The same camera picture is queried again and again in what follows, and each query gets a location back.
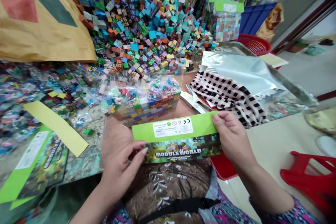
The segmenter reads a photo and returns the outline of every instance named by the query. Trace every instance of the red plastic stool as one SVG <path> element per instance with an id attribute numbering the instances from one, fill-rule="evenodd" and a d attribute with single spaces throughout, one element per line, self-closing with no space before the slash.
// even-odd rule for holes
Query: red plastic stool
<path id="1" fill-rule="evenodd" d="M 334 207 L 330 199 L 334 198 L 333 202 L 336 199 L 336 158 L 301 154 L 296 151 L 292 151 L 291 154 L 295 157 L 294 163 L 289 170 L 280 170 L 282 179 L 308 196 L 326 218 L 334 217 Z M 315 159 L 331 173 L 321 176 L 305 174 L 310 159 Z"/>

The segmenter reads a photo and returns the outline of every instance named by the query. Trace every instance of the brown paper bag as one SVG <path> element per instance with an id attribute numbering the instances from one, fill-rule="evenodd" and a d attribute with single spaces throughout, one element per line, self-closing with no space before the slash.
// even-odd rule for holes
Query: brown paper bag
<path id="1" fill-rule="evenodd" d="M 0 58 L 14 62 L 96 62 L 72 0 L 0 0 Z"/>
<path id="2" fill-rule="evenodd" d="M 277 32 L 277 25 L 284 21 L 283 16 L 284 12 L 282 5 L 281 3 L 278 3 L 263 22 L 257 31 L 256 36 L 271 42 Z"/>

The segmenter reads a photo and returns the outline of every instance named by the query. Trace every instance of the blue plastic crate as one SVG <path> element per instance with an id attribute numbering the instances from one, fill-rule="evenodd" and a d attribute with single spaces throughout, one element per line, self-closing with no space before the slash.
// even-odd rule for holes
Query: blue plastic crate
<path id="1" fill-rule="evenodd" d="M 245 6 L 244 12 L 241 14 L 239 33 L 255 35 L 276 4 L 275 2 L 264 5 Z"/>

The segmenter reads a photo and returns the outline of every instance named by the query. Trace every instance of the fingernail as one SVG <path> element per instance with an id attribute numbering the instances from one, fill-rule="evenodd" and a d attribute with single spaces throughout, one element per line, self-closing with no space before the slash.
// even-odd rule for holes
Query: fingernail
<path id="1" fill-rule="evenodd" d="M 148 147 L 146 147 L 145 149 L 142 149 L 142 154 L 146 155 L 148 151 Z"/>
<path id="2" fill-rule="evenodd" d="M 213 119 L 214 121 L 220 121 L 220 120 L 221 120 L 221 118 L 220 118 L 218 115 L 213 115 L 213 116 L 212 116 L 212 119 Z"/>

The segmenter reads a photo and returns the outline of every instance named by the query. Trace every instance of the floor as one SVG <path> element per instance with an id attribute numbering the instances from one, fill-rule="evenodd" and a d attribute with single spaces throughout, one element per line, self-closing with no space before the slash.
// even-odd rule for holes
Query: floor
<path id="1" fill-rule="evenodd" d="M 287 185 L 279 173 L 280 169 L 291 167 L 294 159 L 290 155 L 290 151 L 322 155 L 315 144 L 315 139 L 323 134 L 311 128 L 306 123 L 302 113 L 253 127 L 247 130 L 247 134 L 260 165 L 279 185 L 297 197 L 312 214 L 323 220 L 323 215 L 318 209 L 300 192 Z M 261 222 L 248 201 L 249 194 L 239 177 L 227 181 L 218 179 L 218 182 L 224 194 L 233 204 L 245 211 L 254 220 Z"/>
<path id="2" fill-rule="evenodd" d="M 314 96 L 336 90 L 336 45 L 319 46 L 326 51 L 316 56 L 305 54 L 304 50 L 278 54 L 280 58 L 289 61 L 279 72 Z"/>

